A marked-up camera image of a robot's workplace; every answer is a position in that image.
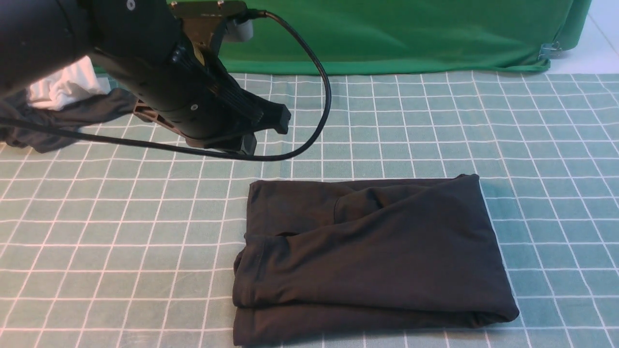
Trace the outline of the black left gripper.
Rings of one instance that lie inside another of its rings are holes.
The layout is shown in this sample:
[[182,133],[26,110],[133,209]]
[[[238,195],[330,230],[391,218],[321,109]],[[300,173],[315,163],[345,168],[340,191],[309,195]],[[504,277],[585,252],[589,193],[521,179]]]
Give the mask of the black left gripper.
[[253,133],[288,133],[287,106],[243,90],[219,69],[211,71],[193,49],[176,48],[154,65],[101,51],[90,58],[139,99],[134,116],[176,133],[190,147],[252,156]]

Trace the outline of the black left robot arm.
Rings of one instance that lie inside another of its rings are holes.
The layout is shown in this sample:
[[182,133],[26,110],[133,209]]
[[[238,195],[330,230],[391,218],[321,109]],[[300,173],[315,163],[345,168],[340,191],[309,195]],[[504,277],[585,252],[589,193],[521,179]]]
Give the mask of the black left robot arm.
[[287,134],[285,105],[241,88],[219,59],[253,36],[241,0],[3,0],[1,96],[83,57],[135,95],[133,112],[196,148],[252,156],[256,133]]

